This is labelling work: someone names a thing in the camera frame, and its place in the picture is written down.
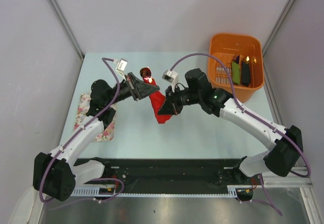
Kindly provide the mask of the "red paper napkin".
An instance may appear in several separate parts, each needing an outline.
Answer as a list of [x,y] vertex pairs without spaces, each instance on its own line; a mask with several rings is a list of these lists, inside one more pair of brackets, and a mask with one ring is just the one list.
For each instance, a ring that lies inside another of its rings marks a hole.
[[158,111],[162,107],[165,102],[166,97],[160,92],[156,91],[152,93],[150,96],[151,105],[154,111],[155,118],[159,124],[166,123],[172,116],[171,115],[158,115]]

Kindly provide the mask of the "rainbow iridescent spoon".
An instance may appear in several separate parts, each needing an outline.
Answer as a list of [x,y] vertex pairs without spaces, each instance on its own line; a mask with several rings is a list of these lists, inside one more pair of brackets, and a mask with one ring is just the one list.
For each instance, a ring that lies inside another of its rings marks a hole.
[[140,76],[146,83],[152,83],[151,70],[148,67],[140,69]]

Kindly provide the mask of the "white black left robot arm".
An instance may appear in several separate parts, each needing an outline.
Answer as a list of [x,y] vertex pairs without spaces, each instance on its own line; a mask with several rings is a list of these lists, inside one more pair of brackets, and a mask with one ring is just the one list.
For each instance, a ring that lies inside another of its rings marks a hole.
[[33,187],[39,195],[46,194],[65,201],[77,186],[95,179],[103,184],[109,182],[112,171],[106,160],[95,157],[78,166],[75,162],[95,137],[111,124],[116,114],[113,104],[127,98],[139,101],[159,89],[159,86],[147,84],[131,72],[114,87],[102,79],[93,82],[90,107],[72,136],[50,153],[40,152],[35,157]]

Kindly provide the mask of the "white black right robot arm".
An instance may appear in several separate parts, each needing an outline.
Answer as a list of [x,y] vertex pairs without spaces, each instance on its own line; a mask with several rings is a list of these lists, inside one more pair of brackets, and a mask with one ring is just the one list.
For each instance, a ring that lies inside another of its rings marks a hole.
[[255,114],[230,92],[213,88],[206,74],[198,68],[185,74],[188,86],[184,89],[177,86],[178,74],[174,71],[167,70],[163,79],[171,85],[165,91],[166,99],[159,115],[178,115],[184,106],[199,104],[207,114],[234,123],[265,146],[265,152],[245,156],[234,167],[233,177],[237,183],[246,184],[252,176],[268,171],[281,177],[292,171],[303,151],[299,128],[294,125],[286,128]]

